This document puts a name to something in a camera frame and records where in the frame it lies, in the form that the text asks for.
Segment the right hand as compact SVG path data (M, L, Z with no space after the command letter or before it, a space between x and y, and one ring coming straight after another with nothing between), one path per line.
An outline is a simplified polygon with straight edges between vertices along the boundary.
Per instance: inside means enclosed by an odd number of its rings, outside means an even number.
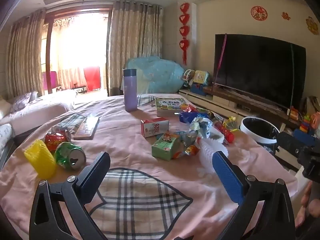
M319 215L320 215L319 199L310 200L311 188L312 188L312 181L309 181L300 202L301 203L300 210L298 211L298 215L295 218L296 228L298 228L303 224L306 218L306 211L308 211L312 217L319 218Z

